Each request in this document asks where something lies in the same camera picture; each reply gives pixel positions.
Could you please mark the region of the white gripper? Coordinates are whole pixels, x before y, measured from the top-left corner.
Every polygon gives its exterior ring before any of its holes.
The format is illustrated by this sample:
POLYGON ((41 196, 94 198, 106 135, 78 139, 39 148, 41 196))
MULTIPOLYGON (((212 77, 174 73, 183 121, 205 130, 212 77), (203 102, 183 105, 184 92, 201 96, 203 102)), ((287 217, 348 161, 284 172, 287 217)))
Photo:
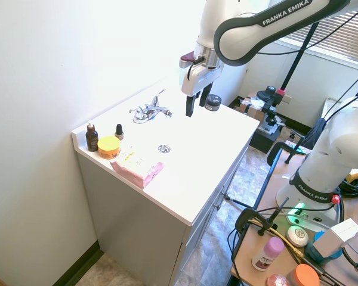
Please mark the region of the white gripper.
POLYGON ((200 97, 199 105, 205 106, 206 99, 210 94, 213 82, 218 79, 223 71, 223 64, 219 64, 214 69, 209 69, 201 64, 195 65, 191 68, 190 75, 188 71, 184 72, 184 79, 181 86, 182 93, 187 95, 186 98, 186 116, 191 117, 193 114, 196 100, 200 97))

